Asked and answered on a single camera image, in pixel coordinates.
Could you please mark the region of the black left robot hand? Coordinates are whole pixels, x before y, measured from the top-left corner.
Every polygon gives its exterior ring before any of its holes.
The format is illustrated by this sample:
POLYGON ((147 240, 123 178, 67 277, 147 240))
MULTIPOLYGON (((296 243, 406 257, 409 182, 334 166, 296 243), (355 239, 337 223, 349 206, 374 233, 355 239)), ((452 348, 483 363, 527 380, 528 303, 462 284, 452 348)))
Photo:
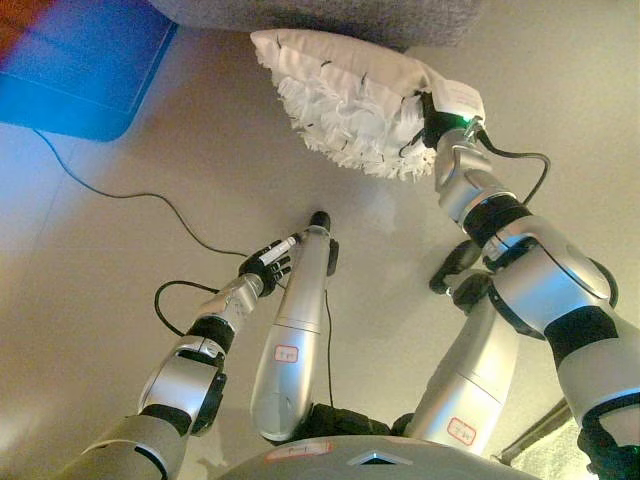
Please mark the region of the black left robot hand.
POLYGON ((259 297, 269 296, 278 281, 291 271, 289 250, 302 241, 300 233, 293 233, 285 239, 275 240, 249 256, 239 267, 238 275, 254 274, 262 282, 259 297))

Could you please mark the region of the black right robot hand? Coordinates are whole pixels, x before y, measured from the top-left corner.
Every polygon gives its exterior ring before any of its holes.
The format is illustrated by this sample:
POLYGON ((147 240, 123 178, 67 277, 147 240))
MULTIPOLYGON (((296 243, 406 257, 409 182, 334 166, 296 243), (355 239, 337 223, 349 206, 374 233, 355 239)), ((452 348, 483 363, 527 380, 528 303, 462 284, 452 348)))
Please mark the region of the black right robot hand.
POLYGON ((437 111, 431 93, 420 94, 420 105, 423 127, 400 149, 401 155, 417 144, 435 149, 445 133, 454 129, 467 128, 472 122, 472 117, 437 111))

